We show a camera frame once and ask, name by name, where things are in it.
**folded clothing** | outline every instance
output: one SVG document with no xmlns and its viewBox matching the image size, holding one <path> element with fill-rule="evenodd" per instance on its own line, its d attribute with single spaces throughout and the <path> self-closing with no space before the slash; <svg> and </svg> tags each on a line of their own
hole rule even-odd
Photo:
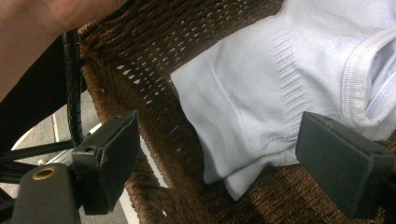
<svg viewBox="0 0 396 224">
<path fill-rule="evenodd" d="M 287 0 L 172 74 L 206 183 L 236 200 L 263 167 L 297 163 L 304 111 L 372 140 L 396 128 L 393 0 Z"/>
</svg>

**woven seat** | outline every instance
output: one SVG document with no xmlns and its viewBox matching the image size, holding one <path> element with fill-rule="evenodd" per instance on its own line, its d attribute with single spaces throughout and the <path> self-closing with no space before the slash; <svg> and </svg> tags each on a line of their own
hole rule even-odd
<svg viewBox="0 0 396 224">
<path fill-rule="evenodd" d="M 134 1 L 79 30 L 83 75 L 100 120 L 138 109 L 141 133 L 169 187 L 160 187 L 140 155 L 126 183 L 140 223 L 367 222 L 347 220 L 300 165 L 263 170 L 237 202 L 222 181 L 203 181 L 199 140 L 170 74 L 223 37 L 276 14 L 281 4 Z M 395 141 L 385 144 L 396 148 Z"/>
</svg>

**brown wicker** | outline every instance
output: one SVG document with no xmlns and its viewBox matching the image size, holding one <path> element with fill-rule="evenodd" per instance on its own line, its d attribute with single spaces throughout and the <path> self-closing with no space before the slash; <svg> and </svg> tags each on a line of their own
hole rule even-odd
<svg viewBox="0 0 396 224">
<path fill-rule="evenodd" d="M 183 63 L 232 32 L 277 13 L 281 3 L 134 1 L 79 30 L 83 74 L 100 120 L 138 109 L 141 133 L 169 186 L 160 187 L 141 155 L 125 185 L 140 223 L 350 222 L 299 165 L 264 170 L 238 202 L 221 181 L 207 186 L 198 138 L 170 81 Z M 387 144 L 396 148 L 396 141 Z"/>
</svg>

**hand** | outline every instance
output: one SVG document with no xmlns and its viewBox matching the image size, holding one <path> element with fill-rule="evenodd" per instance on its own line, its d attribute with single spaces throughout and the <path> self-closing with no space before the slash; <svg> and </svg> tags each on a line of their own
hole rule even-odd
<svg viewBox="0 0 396 224">
<path fill-rule="evenodd" d="M 49 35 L 98 20 L 120 8 L 126 0 L 11 0 L 9 8 L 37 22 Z"/>
<path fill-rule="evenodd" d="M 126 0 L 0 0 L 0 102 L 60 34 Z"/>
</svg>

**brass grommet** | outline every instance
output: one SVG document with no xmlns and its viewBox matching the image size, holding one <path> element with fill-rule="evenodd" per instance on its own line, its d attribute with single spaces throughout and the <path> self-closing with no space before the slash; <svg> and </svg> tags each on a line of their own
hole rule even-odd
<svg viewBox="0 0 396 224">
<path fill-rule="evenodd" d="M 43 180 L 50 178 L 51 176 L 55 175 L 56 168 L 55 167 L 46 167 L 32 175 L 33 180 Z"/>
</svg>

